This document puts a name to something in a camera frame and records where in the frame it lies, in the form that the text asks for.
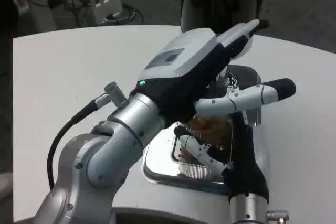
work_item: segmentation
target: white table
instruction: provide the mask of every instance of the white table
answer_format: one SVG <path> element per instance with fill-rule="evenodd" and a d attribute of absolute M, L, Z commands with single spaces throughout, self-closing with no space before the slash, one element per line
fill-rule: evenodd
<path fill-rule="evenodd" d="M 14 39 L 14 220 L 32 217 L 48 193 L 46 157 L 68 119 L 116 81 L 128 94 L 150 59 L 180 33 L 174 26 L 63 30 Z M 288 77 L 294 97 L 263 108 L 270 153 L 270 209 L 290 211 L 291 223 L 334 223 L 336 55 L 255 36 L 234 64 L 253 67 L 264 81 Z M 73 127 L 56 153 L 114 110 L 108 105 Z M 211 224 L 229 223 L 223 196 L 154 185 L 130 170 L 116 207 L 163 210 Z"/>

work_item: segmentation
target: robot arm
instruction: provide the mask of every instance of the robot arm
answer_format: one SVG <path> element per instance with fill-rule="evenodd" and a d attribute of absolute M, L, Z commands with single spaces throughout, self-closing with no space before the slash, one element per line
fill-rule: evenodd
<path fill-rule="evenodd" d="M 112 100 L 118 108 L 62 150 L 57 181 L 34 223 L 106 224 L 113 198 L 143 149 L 161 129 L 213 108 L 212 101 L 202 99 L 206 87 L 243 51 L 258 25 L 258 20 L 240 25 L 224 40 L 209 28 L 180 35 L 148 64 L 127 100 L 107 86 L 103 104 Z M 232 113 L 280 100 L 272 85 L 253 88 L 234 90 L 238 96 L 231 92 L 215 104 Z"/>

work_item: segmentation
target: food item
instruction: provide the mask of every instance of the food item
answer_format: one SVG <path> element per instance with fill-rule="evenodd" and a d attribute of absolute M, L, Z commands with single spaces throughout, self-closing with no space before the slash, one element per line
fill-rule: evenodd
<path fill-rule="evenodd" d="M 201 116 L 196 115 L 184 124 L 194 136 L 199 137 L 205 144 L 225 150 L 231 148 L 232 122 L 230 116 Z M 187 162 L 195 163 L 196 159 L 186 150 L 181 149 L 181 157 Z"/>

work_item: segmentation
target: robotic hand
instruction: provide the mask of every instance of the robotic hand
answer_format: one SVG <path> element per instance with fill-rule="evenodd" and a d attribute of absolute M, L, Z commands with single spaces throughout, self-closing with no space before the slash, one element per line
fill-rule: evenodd
<path fill-rule="evenodd" d="M 173 39 L 146 66 L 128 99 L 115 83 L 106 86 L 106 92 L 76 114 L 53 142 L 51 157 L 57 142 L 69 127 L 110 101 L 117 106 L 90 134 L 74 137 L 62 150 L 57 181 L 54 186 L 53 179 L 49 180 L 52 190 L 38 210 L 34 223 L 106 224 L 113 198 L 125 181 L 128 170 L 160 130 L 175 122 L 186 123 L 195 114 L 231 114 L 293 95 L 294 83 L 282 79 L 244 90 L 230 90 L 222 98 L 202 98 L 207 86 L 229 62 L 244 53 L 251 36 L 260 27 L 259 20 L 253 20 L 233 27 L 218 38 L 209 28 L 188 31 Z M 237 116 L 235 124 L 238 125 L 239 120 Z M 257 210 L 251 221 L 262 223 L 264 219 L 260 216 L 267 207 L 268 189 L 264 185 L 265 179 L 258 175 L 257 167 L 250 162 L 254 155 L 253 142 L 248 139 L 249 130 L 241 131 L 237 127 L 235 131 L 241 141 L 236 142 L 234 169 L 226 169 L 223 163 L 211 162 L 210 159 L 209 163 L 214 164 L 214 169 L 223 174 L 225 183 L 231 187 L 230 202 L 232 207 L 238 208 L 235 214 L 245 213 L 250 200 L 244 194 L 251 193 L 254 202 L 258 202 L 252 204 Z M 183 129 L 176 133 L 180 140 L 183 135 L 190 136 Z M 48 164 L 48 171 L 51 171 L 52 163 Z M 240 220 L 233 218 L 234 223 Z"/>

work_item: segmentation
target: black rubber fingertip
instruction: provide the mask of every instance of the black rubber fingertip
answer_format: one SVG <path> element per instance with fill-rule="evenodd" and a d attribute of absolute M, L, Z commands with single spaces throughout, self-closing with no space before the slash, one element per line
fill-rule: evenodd
<path fill-rule="evenodd" d="M 180 136 L 183 136 L 183 135 L 192 135 L 185 127 L 183 126 L 178 126 L 174 129 L 174 133 L 176 135 L 177 138 L 180 138 Z"/>
<path fill-rule="evenodd" d="M 288 78 L 268 81 L 264 82 L 263 84 L 275 88 L 277 90 L 279 101 L 291 97 L 296 92 L 295 83 Z"/>

